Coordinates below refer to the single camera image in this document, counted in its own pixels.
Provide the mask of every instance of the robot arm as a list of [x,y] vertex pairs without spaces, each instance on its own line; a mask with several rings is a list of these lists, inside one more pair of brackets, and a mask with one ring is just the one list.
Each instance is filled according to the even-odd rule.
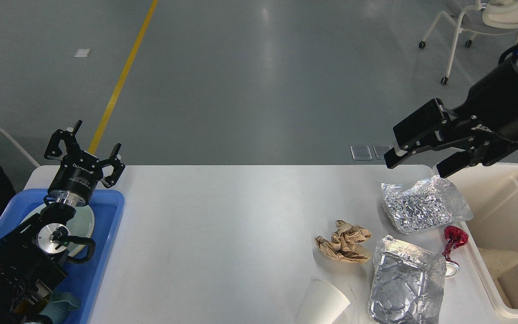
[[[37,305],[49,295],[66,277],[65,262],[84,263],[94,252],[92,238],[72,236],[67,221],[76,217],[78,206],[88,205],[97,183],[115,185],[125,165],[121,163],[119,148],[115,145],[111,156],[99,160],[81,150],[73,128],[57,130],[51,137],[45,158],[60,159],[61,166],[55,175],[48,195],[42,197],[47,205],[41,212],[29,217],[11,232],[0,238],[0,324],[23,324],[26,321],[45,322],[38,318],[31,306]],[[66,154],[59,148],[64,141]],[[113,173],[103,176],[103,168],[113,166]],[[70,242],[88,246],[83,258],[68,255]],[[23,304],[25,311],[17,311]]]
[[[518,50],[518,45],[508,49]],[[437,164],[446,178],[467,166],[491,166],[518,150],[518,56],[512,55],[469,90],[465,103],[447,109],[432,99],[393,127],[388,168],[426,150],[458,148]]]

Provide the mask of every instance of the yellow floor line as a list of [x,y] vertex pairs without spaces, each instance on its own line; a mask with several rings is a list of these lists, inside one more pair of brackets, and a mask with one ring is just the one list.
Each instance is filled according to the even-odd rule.
[[147,27],[149,26],[149,22],[151,21],[153,12],[155,11],[155,8],[157,6],[157,2],[158,2],[158,0],[152,1],[152,5],[149,7],[149,11],[147,12],[147,15],[145,16],[143,25],[141,25],[141,29],[139,30],[137,38],[135,39],[135,44],[133,44],[131,53],[129,53],[129,57],[127,57],[127,62],[125,62],[123,71],[121,71],[121,75],[119,75],[119,80],[117,81],[117,84],[115,85],[115,89],[113,90],[113,94],[111,94],[111,98],[109,99],[107,108],[105,109],[105,112],[103,113],[103,117],[101,117],[99,126],[97,127],[97,130],[95,131],[95,135],[93,135],[93,139],[91,141],[91,144],[89,145],[88,151],[91,154],[95,154],[95,151],[97,150],[97,146],[99,146],[99,141],[101,141],[101,137],[103,136],[105,127],[107,127],[107,123],[109,122],[109,117],[111,117],[111,113],[113,113],[113,107],[115,107],[115,104],[117,103],[117,98],[119,98],[119,93],[121,93],[121,89],[123,88],[123,84],[125,83],[125,79],[127,78],[127,74],[129,73],[129,70],[131,70],[131,65],[133,64],[133,61],[135,60],[135,54],[137,54],[139,46],[141,45],[141,41],[143,40],[145,31],[147,30]]

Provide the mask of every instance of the crumpled aluminum foil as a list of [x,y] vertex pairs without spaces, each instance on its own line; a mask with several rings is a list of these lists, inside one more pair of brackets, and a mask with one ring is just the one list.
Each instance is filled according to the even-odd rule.
[[403,234],[468,221],[473,213],[455,185],[440,176],[410,184],[381,184],[383,209]]
[[377,243],[369,314],[381,324],[437,324],[446,263],[429,252],[390,235]]

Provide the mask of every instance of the grey floor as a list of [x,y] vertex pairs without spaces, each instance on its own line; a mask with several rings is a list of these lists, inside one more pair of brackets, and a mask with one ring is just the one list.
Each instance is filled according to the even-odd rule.
[[[0,1],[0,126],[39,162],[57,128],[82,119],[88,146],[150,6]],[[359,164],[350,145],[390,144],[392,127],[431,98],[455,107],[514,35],[452,27],[417,48],[433,0],[160,0],[97,154],[127,164]],[[92,49],[74,58],[76,49]],[[451,152],[410,163],[433,165]],[[506,159],[518,162],[518,152]],[[32,172],[0,136],[21,190]]]

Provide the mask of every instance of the white table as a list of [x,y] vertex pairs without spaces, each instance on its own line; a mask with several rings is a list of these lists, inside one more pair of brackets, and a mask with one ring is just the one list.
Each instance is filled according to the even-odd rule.
[[[25,186],[47,188],[57,166]],[[442,228],[399,234],[380,209],[380,183],[432,176],[427,166],[128,166],[121,227],[90,323],[291,324],[313,279],[351,300],[335,324],[374,323],[366,311],[372,262],[332,261],[314,238],[335,220],[442,252]],[[445,283],[440,323],[497,323],[464,248]]]

